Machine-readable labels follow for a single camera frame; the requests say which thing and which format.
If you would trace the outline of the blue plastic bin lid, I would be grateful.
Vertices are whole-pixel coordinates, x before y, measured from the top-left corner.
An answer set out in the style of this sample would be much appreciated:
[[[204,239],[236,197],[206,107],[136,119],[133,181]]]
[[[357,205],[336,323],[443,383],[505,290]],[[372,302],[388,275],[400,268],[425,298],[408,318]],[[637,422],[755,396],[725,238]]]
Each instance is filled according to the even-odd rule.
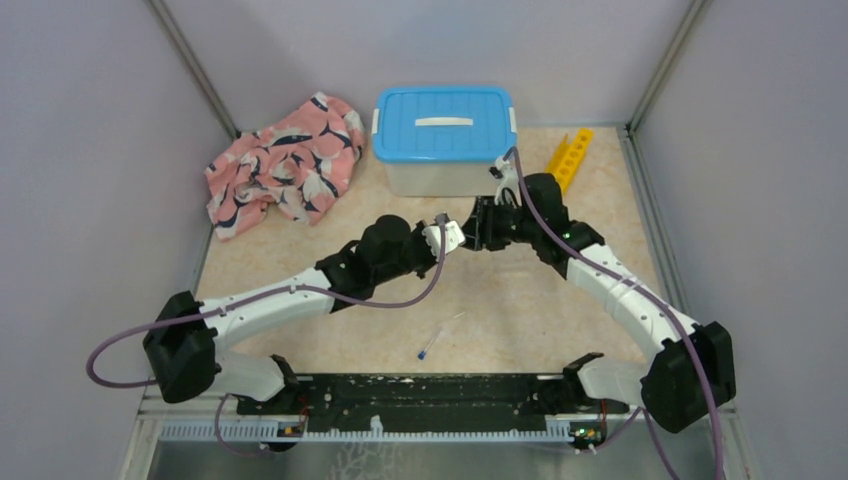
[[[501,87],[393,87],[373,112],[372,148],[386,164],[491,163],[516,144],[515,108]]]

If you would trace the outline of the pink patterned cloth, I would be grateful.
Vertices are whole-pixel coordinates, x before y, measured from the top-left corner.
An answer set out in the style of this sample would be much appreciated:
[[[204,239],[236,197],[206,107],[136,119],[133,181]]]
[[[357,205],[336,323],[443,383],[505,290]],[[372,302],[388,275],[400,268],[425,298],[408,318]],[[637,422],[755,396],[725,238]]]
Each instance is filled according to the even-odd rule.
[[[349,190],[366,145],[359,113],[322,92],[282,120],[242,133],[204,170],[215,236],[226,242],[245,233],[271,207],[317,224]]]

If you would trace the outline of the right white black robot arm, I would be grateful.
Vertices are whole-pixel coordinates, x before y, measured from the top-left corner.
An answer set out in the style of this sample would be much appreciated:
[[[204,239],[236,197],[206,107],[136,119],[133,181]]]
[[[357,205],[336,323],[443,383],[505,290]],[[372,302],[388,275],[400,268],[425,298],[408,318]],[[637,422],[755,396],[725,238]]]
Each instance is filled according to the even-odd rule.
[[[550,174],[526,177],[532,200],[518,192],[479,196],[462,230],[469,250],[531,246],[540,261],[595,298],[635,341],[642,363],[586,354],[569,364],[563,398],[576,412],[600,400],[645,409],[665,430],[678,433],[737,393],[732,338],[718,322],[702,325],[667,305],[636,278],[589,224],[570,218]]]

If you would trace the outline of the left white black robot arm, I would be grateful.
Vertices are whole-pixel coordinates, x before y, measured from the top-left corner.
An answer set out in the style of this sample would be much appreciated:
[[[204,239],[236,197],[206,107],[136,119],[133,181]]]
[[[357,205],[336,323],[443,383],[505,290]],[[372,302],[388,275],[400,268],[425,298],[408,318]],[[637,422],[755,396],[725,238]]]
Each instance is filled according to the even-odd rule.
[[[411,227],[384,215],[360,239],[289,279],[218,300],[198,300],[189,291],[172,295],[142,341],[163,400],[177,404],[221,393],[263,402],[277,414],[292,411],[300,388],[285,359],[240,354],[234,345],[290,321],[353,305],[377,307],[378,286],[442,268],[448,223],[441,214],[430,225]]]

